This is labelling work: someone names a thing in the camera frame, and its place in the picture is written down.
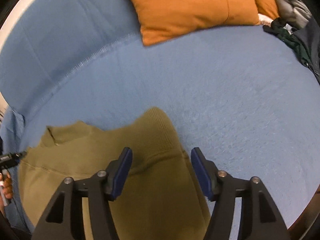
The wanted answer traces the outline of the person's left hand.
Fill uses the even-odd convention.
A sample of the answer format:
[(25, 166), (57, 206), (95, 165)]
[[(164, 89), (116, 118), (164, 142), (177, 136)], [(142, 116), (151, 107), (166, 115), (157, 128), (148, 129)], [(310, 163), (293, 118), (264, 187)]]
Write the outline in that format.
[(5, 213), (5, 207), (8, 206), (13, 197), (12, 179), (8, 170), (1, 173), (1, 212)]

